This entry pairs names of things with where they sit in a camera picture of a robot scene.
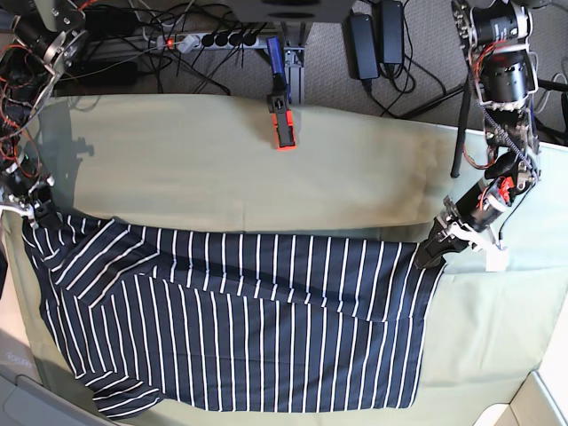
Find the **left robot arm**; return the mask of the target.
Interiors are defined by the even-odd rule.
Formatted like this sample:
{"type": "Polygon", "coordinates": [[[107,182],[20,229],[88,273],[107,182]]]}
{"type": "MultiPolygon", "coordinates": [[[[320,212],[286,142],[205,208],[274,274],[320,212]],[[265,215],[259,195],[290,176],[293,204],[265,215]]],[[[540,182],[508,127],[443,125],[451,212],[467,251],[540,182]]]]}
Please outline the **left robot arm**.
{"type": "Polygon", "coordinates": [[[480,109],[487,145],[484,175],[458,200],[445,198],[428,238],[419,249],[419,268],[439,265],[445,255],[483,250],[495,268],[504,268],[507,249],[498,219],[509,221],[540,180],[540,141],[535,133],[532,96],[538,90],[530,58],[533,17],[526,1],[494,1],[486,8],[452,3],[454,24],[466,61],[467,89],[460,113],[452,177],[465,150],[469,104],[480,109]]]}

